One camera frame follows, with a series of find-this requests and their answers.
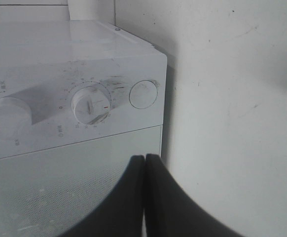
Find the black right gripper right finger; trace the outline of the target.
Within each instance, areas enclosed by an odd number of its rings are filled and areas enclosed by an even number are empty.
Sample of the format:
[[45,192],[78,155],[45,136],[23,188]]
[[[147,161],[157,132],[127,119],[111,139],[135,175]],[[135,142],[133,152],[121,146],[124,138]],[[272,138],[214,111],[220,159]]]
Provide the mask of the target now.
[[144,215],[149,237],[238,237],[179,186],[160,156],[145,158]]

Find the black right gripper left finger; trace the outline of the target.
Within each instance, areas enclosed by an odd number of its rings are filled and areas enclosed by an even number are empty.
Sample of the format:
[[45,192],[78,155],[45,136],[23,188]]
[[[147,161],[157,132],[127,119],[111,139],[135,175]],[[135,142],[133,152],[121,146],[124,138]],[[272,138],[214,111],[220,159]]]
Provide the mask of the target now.
[[140,237],[145,158],[132,156],[109,195],[63,237]]

